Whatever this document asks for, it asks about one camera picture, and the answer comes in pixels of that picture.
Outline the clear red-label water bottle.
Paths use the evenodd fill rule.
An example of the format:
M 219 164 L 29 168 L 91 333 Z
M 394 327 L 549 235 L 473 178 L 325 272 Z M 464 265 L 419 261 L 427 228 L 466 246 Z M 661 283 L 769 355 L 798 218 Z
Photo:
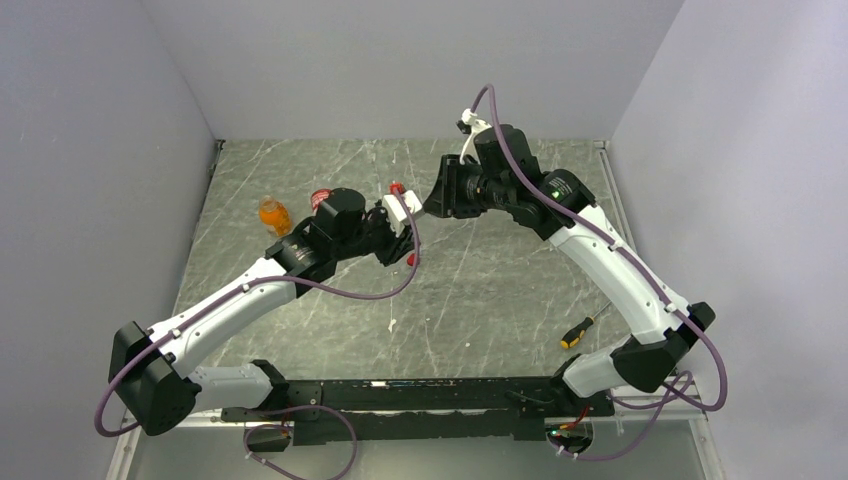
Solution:
M 331 189 L 322 188 L 314 191 L 310 195 L 310 205 L 313 212 L 316 212 L 323 201 L 325 201 L 332 193 Z

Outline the small clear orange bottle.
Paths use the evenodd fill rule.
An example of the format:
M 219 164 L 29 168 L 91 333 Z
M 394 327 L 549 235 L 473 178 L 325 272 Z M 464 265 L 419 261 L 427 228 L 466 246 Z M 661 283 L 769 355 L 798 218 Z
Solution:
M 285 236 L 292 229 L 287 209 L 271 195 L 265 195 L 259 200 L 258 217 L 267 232 L 274 238 Z

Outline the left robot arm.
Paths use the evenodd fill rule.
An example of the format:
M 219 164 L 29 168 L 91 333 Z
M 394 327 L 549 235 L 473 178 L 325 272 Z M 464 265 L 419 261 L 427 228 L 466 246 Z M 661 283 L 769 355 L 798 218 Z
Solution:
M 399 184 L 366 207 L 356 190 L 336 188 L 312 216 L 276 240 L 247 271 L 195 306 L 148 328 L 130 322 L 113 340 L 109 394 L 147 435 L 163 434 L 197 412 L 243 408 L 264 420 L 288 405 L 289 382 L 268 361 L 203 367 L 218 347 L 263 315 L 326 285 L 339 262 L 374 256 L 390 266 L 421 247 L 423 206 Z

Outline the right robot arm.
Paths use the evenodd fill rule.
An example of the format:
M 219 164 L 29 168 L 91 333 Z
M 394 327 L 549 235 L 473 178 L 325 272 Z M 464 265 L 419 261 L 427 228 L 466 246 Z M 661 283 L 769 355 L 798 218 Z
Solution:
M 690 303 L 644 266 L 618 234 L 594 194 L 572 172 L 543 171 L 525 134 L 509 124 L 468 138 L 471 153 L 445 154 L 424 202 L 438 218 L 476 218 L 489 210 L 511 215 L 573 260 L 622 314 L 630 332 L 618 343 L 569 361 L 551 388 L 557 411 L 574 415 L 590 396 L 628 385 L 660 388 L 716 315 Z

